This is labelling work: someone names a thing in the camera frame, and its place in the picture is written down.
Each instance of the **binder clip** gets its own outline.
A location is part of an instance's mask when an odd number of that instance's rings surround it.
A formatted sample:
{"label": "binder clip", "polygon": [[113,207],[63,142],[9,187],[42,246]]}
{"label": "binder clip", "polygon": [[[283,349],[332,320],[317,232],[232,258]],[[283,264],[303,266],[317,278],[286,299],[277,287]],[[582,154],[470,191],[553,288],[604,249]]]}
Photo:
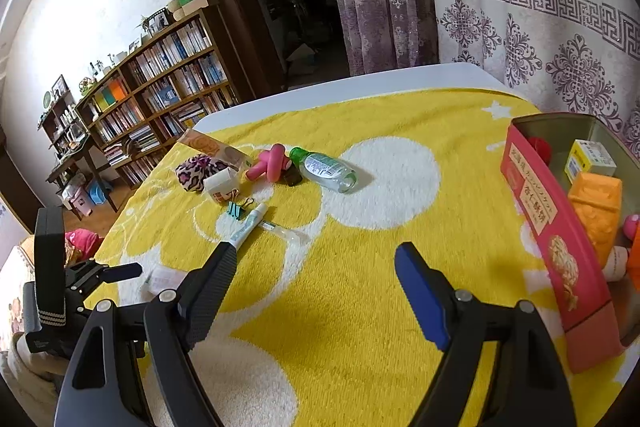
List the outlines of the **binder clip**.
{"label": "binder clip", "polygon": [[238,197],[238,190],[234,190],[233,194],[231,195],[231,200],[229,201],[229,204],[226,207],[226,213],[229,214],[229,216],[232,216],[234,219],[237,219],[238,221],[240,221],[242,219],[242,216],[244,216],[244,213],[246,212],[246,208],[250,205],[255,203],[254,198],[246,198],[242,203],[238,204],[236,203],[236,199]]}

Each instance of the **clock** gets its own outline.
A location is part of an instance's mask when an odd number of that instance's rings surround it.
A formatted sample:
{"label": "clock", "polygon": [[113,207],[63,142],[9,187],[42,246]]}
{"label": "clock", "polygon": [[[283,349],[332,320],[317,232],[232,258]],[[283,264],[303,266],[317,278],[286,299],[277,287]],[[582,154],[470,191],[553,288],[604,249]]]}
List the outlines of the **clock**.
{"label": "clock", "polygon": [[44,98],[42,99],[42,105],[45,109],[51,107],[51,102],[53,102],[53,96],[51,96],[50,91],[45,91]]}

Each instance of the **bookshelf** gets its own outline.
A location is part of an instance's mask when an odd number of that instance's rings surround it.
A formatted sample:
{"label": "bookshelf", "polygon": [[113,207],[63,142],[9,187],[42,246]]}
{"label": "bookshelf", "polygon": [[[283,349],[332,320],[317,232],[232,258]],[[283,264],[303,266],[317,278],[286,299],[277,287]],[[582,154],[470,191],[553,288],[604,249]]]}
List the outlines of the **bookshelf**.
{"label": "bookshelf", "polygon": [[244,71],[217,6],[156,33],[76,105],[110,165],[138,187],[187,127],[245,102]]}
{"label": "bookshelf", "polygon": [[85,130],[78,123],[78,115],[73,109],[73,96],[68,88],[40,117],[38,130],[41,128],[51,142],[49,149],[53,148],[58,156],[74,150],[74,146],[84,137]]}

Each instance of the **door frame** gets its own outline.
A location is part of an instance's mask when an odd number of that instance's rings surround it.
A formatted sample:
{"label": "door frame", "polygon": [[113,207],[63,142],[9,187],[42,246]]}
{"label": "door frame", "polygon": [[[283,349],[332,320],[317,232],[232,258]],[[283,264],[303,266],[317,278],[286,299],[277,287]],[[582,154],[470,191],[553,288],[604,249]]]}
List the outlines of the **door frame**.
{"label": "door frame", "polygon": [[255,98],[281,92],[285,77],[258,0],[218,0],[223,21]]}

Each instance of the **blue gripper pad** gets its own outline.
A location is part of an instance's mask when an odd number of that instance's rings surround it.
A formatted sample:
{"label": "blue gripper pad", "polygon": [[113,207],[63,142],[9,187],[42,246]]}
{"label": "blue gripper pad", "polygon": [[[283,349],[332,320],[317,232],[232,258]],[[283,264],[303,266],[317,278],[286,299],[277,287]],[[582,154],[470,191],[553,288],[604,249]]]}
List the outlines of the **blue gripper pad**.
{"label": "blue gripper pad", "polygon": [[424,337],[444,351],[451,336],[447,331],[446,312],[428,282],[430,268],[412,243],[396,249],[396,275]]}

